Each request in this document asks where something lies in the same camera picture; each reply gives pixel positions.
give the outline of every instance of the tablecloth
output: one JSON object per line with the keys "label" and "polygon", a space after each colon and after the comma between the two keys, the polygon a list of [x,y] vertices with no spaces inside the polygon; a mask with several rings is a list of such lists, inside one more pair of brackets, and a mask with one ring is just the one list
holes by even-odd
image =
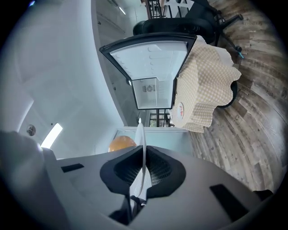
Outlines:
{"label": "tablecloth", "polygon": [[[225,49],[208,45],[198,36],[177,78],[171,111],[176,127],[202,133],[204,126],[211,125],[214,109],[232,100],[231,83],[241,76],[232,65]],[[183,119],[177,115],[180,102],[184,108]]]}

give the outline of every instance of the office chair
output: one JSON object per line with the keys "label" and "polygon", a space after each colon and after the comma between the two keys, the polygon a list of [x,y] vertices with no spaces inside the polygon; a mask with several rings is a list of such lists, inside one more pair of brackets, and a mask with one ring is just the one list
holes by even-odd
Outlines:
{"label": "office chair", "polygon": [[153,32],[190,33],[202,36],[207,44],[215,42],[215,46],[218,45],[219,37],[222,36],[243,58],[242,48],[236,46],[223,32],[233,22],[243,20],[243,16],[238,14],[226,21],[221,11],[210,6],[207,0],[193,1],[193,6],[184,18],[156,18],[141,21],[134,26],[133,35]]}

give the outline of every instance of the rectangular light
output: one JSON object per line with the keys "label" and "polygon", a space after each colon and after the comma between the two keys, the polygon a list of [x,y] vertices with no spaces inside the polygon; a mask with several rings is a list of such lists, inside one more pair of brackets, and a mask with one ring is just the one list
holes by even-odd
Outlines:
{"label": "rectangular light", "polygon": [[123,13],[123,14],[125,14],[124,10],[122,10],[122,8],[121,8],[121,7],[119,7],[119,9],[122,11],[122,13]]}
{"label": "rectangular light", "polygon": [[61,127],[61,125],[59,125],[57,123],[53,127],[53,129],[51,129],[50,133],[47,135],[47,137],[43,141],[41,147],[49,149],[52,146],[53,142],[56,140],[56,138],[59,135],[59,133],[62,131],[62,129],[63,128]]}

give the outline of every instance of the plate on table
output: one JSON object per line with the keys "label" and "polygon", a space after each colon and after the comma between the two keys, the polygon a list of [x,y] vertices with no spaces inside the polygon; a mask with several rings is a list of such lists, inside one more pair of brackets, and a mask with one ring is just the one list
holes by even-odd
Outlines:
{"label": "plate on table", "polygon": [[180,102],[177,106],[177,118],[182,120],[184,116],[184,107],[183,104]]}

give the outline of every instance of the orange ball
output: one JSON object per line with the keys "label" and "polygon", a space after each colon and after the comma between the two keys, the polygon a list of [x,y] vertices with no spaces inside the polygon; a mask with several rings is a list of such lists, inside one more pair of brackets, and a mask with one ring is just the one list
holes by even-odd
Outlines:
{"label": "orange ball", "polygon": [[108,152],[125,149],[131,146],[136,146],[136,143],[130,137],[119,136],[110,143]]}

